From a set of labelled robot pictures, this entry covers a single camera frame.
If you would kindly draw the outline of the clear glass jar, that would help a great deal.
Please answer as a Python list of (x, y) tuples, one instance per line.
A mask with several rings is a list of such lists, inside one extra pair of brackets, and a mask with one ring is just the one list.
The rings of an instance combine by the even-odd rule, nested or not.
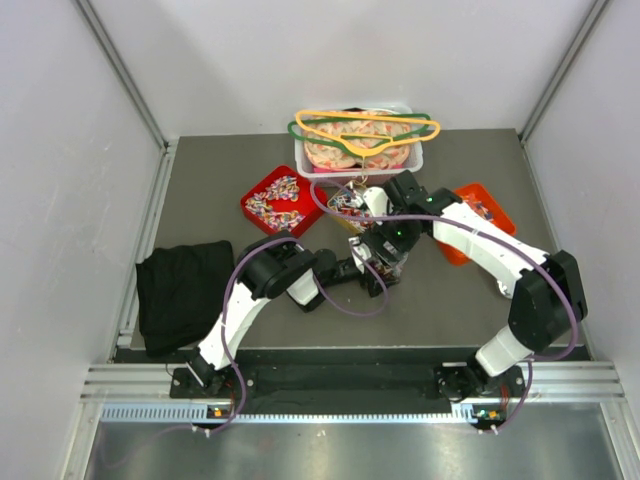
[(385, 285), (390, 287), (400, 282), (401, 274), (407, 260), (407, 254), (395, 258), (385, 258), (376, 255), (372, 260), (372, 266), (384, 281)]

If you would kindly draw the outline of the gold candy tin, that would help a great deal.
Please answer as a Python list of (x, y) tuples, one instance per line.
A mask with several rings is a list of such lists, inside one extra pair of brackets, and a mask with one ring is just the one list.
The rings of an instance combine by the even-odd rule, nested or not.
[(333, 219), (351, 234), (361, 234), (371, 225), (371, 221), (365, 221), (370, 217), (369, 208), (364, 200), (367, 185), (363, 182), (351, 180), (341, 185), (326, 206), (333, 212), (346, 215), (348, 218), (333, 216)]

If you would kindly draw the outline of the red candy tray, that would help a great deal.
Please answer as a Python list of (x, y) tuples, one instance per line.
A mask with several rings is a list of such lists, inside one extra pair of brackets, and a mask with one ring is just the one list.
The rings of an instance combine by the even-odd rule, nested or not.
[(327, 194), (320, 187), (312, 188), (308, 179), (279, 165), (242, 197), (240, 207), (264, 233), (289, 231), (300, 237), (324, 214), (311, 193), (326, 204)]

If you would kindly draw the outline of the silver metal scoop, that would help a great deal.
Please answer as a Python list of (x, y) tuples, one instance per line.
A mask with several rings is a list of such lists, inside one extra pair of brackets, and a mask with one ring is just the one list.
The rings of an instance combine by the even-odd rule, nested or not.
[(514, 285), (512, 283), (505, 283), (501, 280), (496, 281), (497, 289), (499, 293), (506, 299), (511, 300), (514, 295)]

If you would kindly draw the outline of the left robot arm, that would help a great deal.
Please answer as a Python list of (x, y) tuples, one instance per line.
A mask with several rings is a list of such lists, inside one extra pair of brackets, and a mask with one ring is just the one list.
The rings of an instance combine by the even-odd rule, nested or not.
[(388, 297), (388, 282), (375, 268), (371, 249), (349, 240), (351, 256), (340, 260), (329, 249), (313, 252), (284, 232), (247, 247), (225, 287), (221, 313), (210, 332), (187, 360), (192, 384), (205, 396), (226, 387), (231, 366), (244, 336), (259, 313), (285, 294), (310, 312), (327, 299), (331, 286), (360, 281), (372, 296)]

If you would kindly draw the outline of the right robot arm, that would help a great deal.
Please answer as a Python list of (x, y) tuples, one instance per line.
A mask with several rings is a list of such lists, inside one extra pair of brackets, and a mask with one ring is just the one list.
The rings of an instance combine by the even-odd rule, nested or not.
[(427, 235), (462, 252), (489, 273), (511, 305), (507, 324), (481, 346), (462, 371), (463, 394), (492, 394), (503, 374), (542, 353), (565, 333), (575, 335), (588, 307), (576, 258), (531, 247), (476, 213), (460, 196), (441, 188), (428, 193), (403, 171), (360, 202), (371, 223), (359, 237), (365, 259), (402, 265)]

